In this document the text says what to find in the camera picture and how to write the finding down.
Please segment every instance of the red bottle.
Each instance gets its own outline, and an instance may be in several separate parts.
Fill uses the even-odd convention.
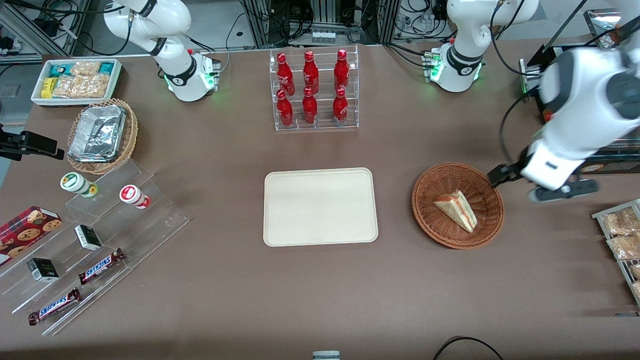
[[[339,88],[333,100],[333,123],[336,126],[343,126],[347,122],[347,99],[344,98],[344,88]]]
[[[320,91],[320,77],[313,51],[305,51],[305,68],[302,70],[302,74],[305,77],[305,86],[309,86],[314,95],[317,94]]]
[[[338,50],[338,61],[333,68],[334,87],[337,91],[341,86],[346,88],[349,85],[349,63],[347,63],[347,51]]]
[[[305,87],[305,98],[302,99],[302,107],[305,110],[305,122],[309,125],[314,125],[318,117],[318,103],[311,86]]]
[[[278,92],[276,92],[276,96],[278,97],[276,107],[278,108],[278,116],[280,117],[282,126],[292,127],[293,107],[291,106],[291,102],[287,99],[287,94],[284,92],[284,90],[278,89]]]
[[[278,59],[278,82],[280,88],[287,92],[287,96],[293,96],[296,93],[296,87],[293,85],[293,71],[287,64],[287,57],[280,53]]]

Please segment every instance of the cookie box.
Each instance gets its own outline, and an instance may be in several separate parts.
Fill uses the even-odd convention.
[[[52,211],[31,206],[0,227],[0,266],[62,225]]]

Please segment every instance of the sandwich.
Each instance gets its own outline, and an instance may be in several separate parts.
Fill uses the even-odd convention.
[[[460,190],[456,190],[456,192],[450,195],[438,196],[433,201],[433,204],[453,219],[456,224],[470,233],[473,232],[478,223],[476,214],[471,210],[467,198],[465,198]]]

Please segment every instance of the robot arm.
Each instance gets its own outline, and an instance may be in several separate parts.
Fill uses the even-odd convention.
[[[640,1],[624,3],[618,8],[635,11],[635,17],[631,26],[618,31],[631,34],[619,47],[576,47],[545,69],[539,92],[550,120],[518,163],[501,165],[488,174],[494,186],[524,177],[540,186],[530,194],[536,202],[597,191],[592,180],[568,179],[600,148],[640,125],[640,35],[633,33]]]
[[[119,5],[124,8],[104,14],[107,28],[151,54],[178,99],[196,101],[217,89],[219,73],[215,70],[220,64],[191,54],[178,38],[191,26],[191,14],[182,1],[118,0],[105,10]]]
[[[493,25],[506,25],[511,19],[513,24],[519,24],[529,20],[536,9],[538,0],[449,0],[447,14],[458,27],[458,34],[453,45],[444,44],[434,49],[433,53],[440,55],[440,61],[432,63],[436,70],[431,73],[430,80],[450,92],[468,89],[491,44],[489,23],[492,17]]]

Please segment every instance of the brown wicker basket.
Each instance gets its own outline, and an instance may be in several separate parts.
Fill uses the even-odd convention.
[[[127,161],[131,157],[133,149],[136,147],[136,137],[138,136],[138,119],[136,118],[136,114],[133,113],[131,107],[126,102],[118,99],[109,99],[101,102],[96,102],[95,104],[89,105],[88,108],[96,108],[99,106],[109,105],[122,106],[123,108],[125,108],[125,110],[127,110],[127,120],[125,121],[124,135],[122,137],[122,143],[120,143],[120,155],[112,163],[81,163],[79,161],[71,160],[69,157],[67,157],[67,160],[69,160],[71,166],[73,166],[74,169],[82,172],[89,172],[95,175],[102,175],[112,168],[115,168],[123,161]],[[78,121],[80,121],[81,115],[82,112],[78,114],[74,125],[71,127],[71,132],[69,133],[69,138],[67,141],[68,146],[71,146],[71,141],[73,141],[74,139]]]
[[[462,191],[476,214],[478,223],[468,233],[438,209],[433,200]],[[422,230],[435,241],[454,249],[473,249],[486,245],[498,235],[504,220],[504,205],[498,190],[486,175],[461,163],[442,163],[418,177],[411,197],[413,214]]]

